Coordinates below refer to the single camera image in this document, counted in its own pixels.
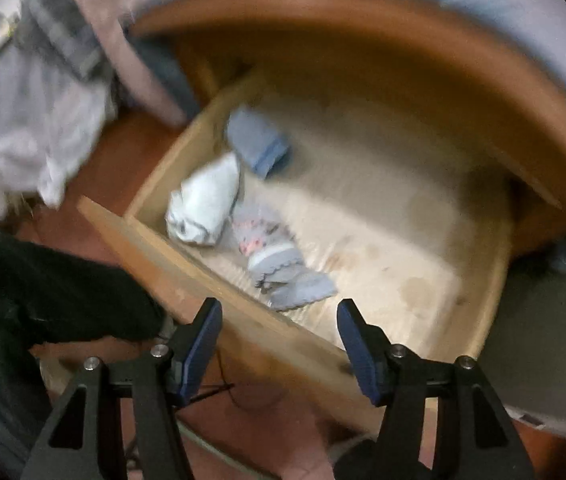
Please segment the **wooden drawer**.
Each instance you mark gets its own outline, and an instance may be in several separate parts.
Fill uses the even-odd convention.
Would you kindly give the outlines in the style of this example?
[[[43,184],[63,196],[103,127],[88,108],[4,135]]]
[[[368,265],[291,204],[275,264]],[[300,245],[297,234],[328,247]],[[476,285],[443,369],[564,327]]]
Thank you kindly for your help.
[[[225,150],[228,114],[243,104],[289,137],[275,177],[243,177],[243,194],[280,214],[336,296],[269,310],[228,246],[169,240],[164,215],[181,182]],[[172,144],[123,216],[82,198],[79,210],[122,265],[180,321],[213,297],[219,347],[261,379],[300,393],[346,425],[382,416],[360,393],[336,326],[352,299],[366,322],[425,359],[479,356],[500,300],[512,222],[503,180],[419,120],[304,79],[252,73],[222,90]]]

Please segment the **white patterned bedsheet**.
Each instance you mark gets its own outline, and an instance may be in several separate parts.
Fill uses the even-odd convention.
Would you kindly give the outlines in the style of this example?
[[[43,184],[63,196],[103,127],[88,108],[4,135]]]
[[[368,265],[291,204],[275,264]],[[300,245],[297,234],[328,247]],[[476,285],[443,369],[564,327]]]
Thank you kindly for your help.
[[[116,116],[112,72],[83,81],[10,44],[0,53],[0,221],[11,195],[62,204],[67,183]]]

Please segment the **black trouser leg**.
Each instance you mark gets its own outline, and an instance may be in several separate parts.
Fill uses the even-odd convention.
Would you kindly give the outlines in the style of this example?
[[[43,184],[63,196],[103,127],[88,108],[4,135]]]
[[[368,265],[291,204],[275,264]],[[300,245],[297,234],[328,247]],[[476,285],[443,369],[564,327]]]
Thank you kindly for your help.
[[[126,271],[0,233],[0,471],[21,476],[51,413],[37,344],[157,337],[166,312]]]

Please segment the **pink floral curtain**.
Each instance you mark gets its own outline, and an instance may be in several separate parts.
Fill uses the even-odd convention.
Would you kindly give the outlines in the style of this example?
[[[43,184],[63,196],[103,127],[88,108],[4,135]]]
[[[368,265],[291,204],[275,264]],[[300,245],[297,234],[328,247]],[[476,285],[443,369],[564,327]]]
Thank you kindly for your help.
[[[123,32],[121,20],[132,13],[140,0],[74,1],[134,100],[167,125],[185,124],[182,108],[141,60]]]

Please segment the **wooden nightstand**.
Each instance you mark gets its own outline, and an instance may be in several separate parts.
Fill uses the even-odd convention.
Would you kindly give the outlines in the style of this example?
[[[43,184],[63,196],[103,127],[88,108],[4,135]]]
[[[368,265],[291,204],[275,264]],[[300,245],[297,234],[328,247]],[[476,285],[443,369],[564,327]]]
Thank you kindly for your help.
[[[183,18],[150,12],[134,32],[166,36],[203,96],[219,84],[230,58],[282,64],[360,86],[409,105],[457,133],[472,136],[536,192],[519,223],[526,243],[566,232],[566,88],[538,61],[500,35],[465,18],[417,14],[401,25],[384,18],[371,27],[336,18],[338,3],[372,12],[397,10],[374,0],[218,0],[213,11],[195,2]]]

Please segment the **grey plaid blanket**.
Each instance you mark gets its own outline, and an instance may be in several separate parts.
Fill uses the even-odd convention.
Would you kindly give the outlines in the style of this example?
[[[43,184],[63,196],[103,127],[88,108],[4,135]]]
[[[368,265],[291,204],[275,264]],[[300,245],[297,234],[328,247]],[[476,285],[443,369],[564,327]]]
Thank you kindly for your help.
[[[112,66],[74,0],[21,0],[14,41],[81,81],[112,76]]]

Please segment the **grey patterned scalloped underwear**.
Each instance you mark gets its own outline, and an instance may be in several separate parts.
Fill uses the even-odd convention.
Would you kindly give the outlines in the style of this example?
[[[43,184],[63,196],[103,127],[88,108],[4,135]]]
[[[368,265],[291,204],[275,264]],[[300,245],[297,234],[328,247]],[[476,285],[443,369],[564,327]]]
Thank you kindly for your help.
[[[231,228],[251,281],[271,310],[295,310],[336,294],[333,280],[307,265],[295,235],[267,204],[238,203]]]

